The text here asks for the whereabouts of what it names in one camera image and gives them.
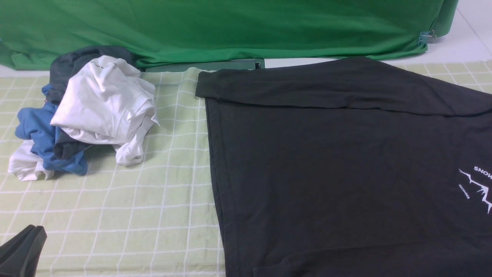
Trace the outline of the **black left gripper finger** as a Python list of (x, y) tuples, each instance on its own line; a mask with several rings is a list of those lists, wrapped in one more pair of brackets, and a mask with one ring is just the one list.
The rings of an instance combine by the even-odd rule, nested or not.
[(35, 277), (47, 240), (43, 226), (28, 225), (0, 247), (1, 277)]

